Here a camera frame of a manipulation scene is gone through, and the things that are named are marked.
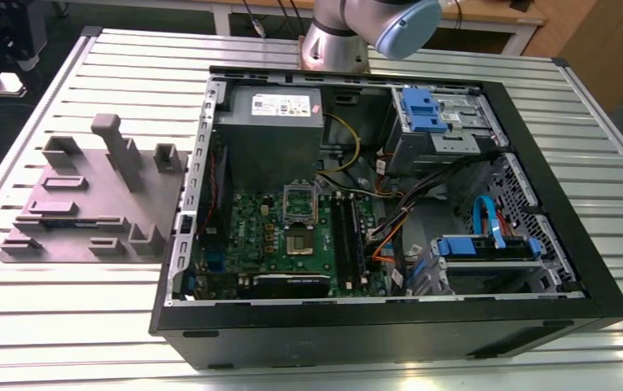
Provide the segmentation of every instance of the blue plastic latch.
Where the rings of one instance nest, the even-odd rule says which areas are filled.
[[[432,93],[420,88],[402,88],[402,106],[413,132],[445,133],[449,126],[441,122],[438,103]]]
[[[194,277],[188,277],[188,291],[189,292],[194,291],[196,286],[197,286],[197,281],[194,280]]]
[[[532,255],[534,258],[540,257],[542,250],[540,248],[540,242],[536,238],[528,238],[528,246],[530,247]]]
[[[454,255],[474,255],[474,245],[470,238],[445,238],[449,251]]]
[[[444,239],[437,240],[437,250],[438,250],[438,256],[449,255],[449,244],[445,242]]]
[[[412,285],[412,282],[414,281],[414,277],[420,275],[420,272],[425,268],[425,266],[426,266],[426,261],[424,258],[421,258],[420,262],[417,263],[417,265],[414,265],[414,268],[409,272],[408,286]]]
[[[393,245],[386,243],[385,246],[380,249],[381,257],[393,257]]]

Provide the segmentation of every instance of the black cable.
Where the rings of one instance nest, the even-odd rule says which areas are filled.
[[[408,211],[412,208],[412,206],[414,206],[414,200],[421,195],[424,195],[433,187],[444,183],[460,169],[465,168],[473,163],[478,163],[480,161],[492,160],[500,155],[500,151],[492,151],[476,156],[464,156],[456,161],[453,161],[449,165],[445,165],[442,168],[426,175],[413,185],[412,189],[409,189],[409,191],[405,193],[405,196],[400,199],[400,202],[397,203],[397,207],[393,211],[393,214],[385,219],[386,222],[376,227],[373,232],[377,234],[381,231],[384,231],[389,226],[394,226],[401,221],[404,215],[408,214]]]
[[[336,159],[336,160],[337,160],[337,163],[340,164],[337,167],[341,167],[342,164],[344,164],[344,163],[342,163],[342,158],[344,158],[344,155],[340,155],[338,158]],[[354,160],[354,162],[353,162],[350,165],[348,165],[346,167],[344,167],[340,171],[345,171],[345,170],[350,169],[352,167],[354,167],[357,161],[358,161],[358,158]]]
[[[402,277],[402,284],[390,285],[390,295],[392,296],[404,296],[408,288],[408,279],[406,279],[406,262],[405,256],[402,255],[402,229],[396,231],[396,234],[390,238],[390,244],[393,246],[393,266],[396,267],[400,276]]]
[[[460,29],[461,29],[461,25],[462,25],[462,9],[461,9],[461,4],[458,3],[458,0],[454,0],[454,6],[456,6],[457,9],[458,9],[458,15],[457,15],[457,17],[454,18],[454,29],[456,29],[456,30],[460,30]]]
[[[337,157],[337,165],[342,165],[342,155],[340,155]],[[354,187],[357,189],[361,189],[361,185],[358,184],[358,181],[356,180],[354,176],[352,175],[352,173],[349,172],[349,170],[346,169],[341,169],[340,172],[344,174],[344,176],[346,177],[346,179],[352,182],[352,185],[354,185]]]
[[[302,22],[301,22],[301,16],[298,15],[298,10],[296,8],[296,4],[293,3],[293,0],[289,0],[290,7],[293,8],[293,13],[296,14],[296,21],[298,22],[298,31],[300,34],[302,35]]]
[[[385,109],[385,114],[384,114],[384,121],[381,122],[380,129],[378,129],[378,137],[376,138],[376,145],[370,148],[373,151],[373,154],[380,150],[380,148],[385,147],[385,143],[388,143],[388,138],[390,136],[390,131],[393,130],[393,127],[396,125],[396,116],[392,117],[393,119],[393,125],[390,128],[388,128],[388,120],[390,118],[390,111],[393,110],[393,106],[390,104],[386,105],[388,108]]]
[[[281,0],[277,0],[278,8],[281,8],[281,13],[285,15],[285,23],[289,28],[290,38],[294,38],[293,28],[290,27],[289,16],[286,15],[285,6],[281,5]]]
[[[64,8],[61,9],[61,13],[60,13],[60,15],[57,16],[57,19],[64,19],[64,18],[68,17],[68,15],[69,15],[68,10],[69,10],[69,3],[65,2],[65,3],[64,3]]]
[[[266,33],[266,36],[268,36],[268,37],[272,37],[276,33],[278,33],[278,31],[281,30],[281,28],[286,26],[286,22],[288,22],[288,20],[284,20],[284,21],[278,24],[277,28],[276,28],[270,33]]]
[[[237,15],[237,16],[245,18],[246,20],[249,20],[249,16],[250,16],[252,14],[245,13],[245,14],[232,14],[232,15]],[[257,21],[264,20],[268,16],[269,16],[269,15],[252,15],[253,19],[257,20]]]
[[[253,17],[253,13],[249,11],[248,2],[245,0],[241,0],[241,1],[244,2],[244,7],[245,7],[245,11],[248,12],[249,21],[252,22],[254,17]]]

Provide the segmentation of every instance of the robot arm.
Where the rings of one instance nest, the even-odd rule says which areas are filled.
[[[441,7],[454,0],[316,0],[302,41],[302,68],[366,70],[366,44],[388,59],[413,54],[432,36]]]

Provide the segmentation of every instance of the slotted metal table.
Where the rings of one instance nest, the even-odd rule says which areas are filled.
[[[38,180],[40,148],[100,139],[122,118],[140,149],[190,150],[208,66],[296,68],[296,42],[104,29],[81,36],[0,164],[0,243]],[[572,71],[548,59],[370,54],[373,73],[501,82],[623,290],[623,138]],[[510,359],[194,372],[146,327],[158,265],[0,262],[0,385],[52,389],[623,389],[623,323]]]

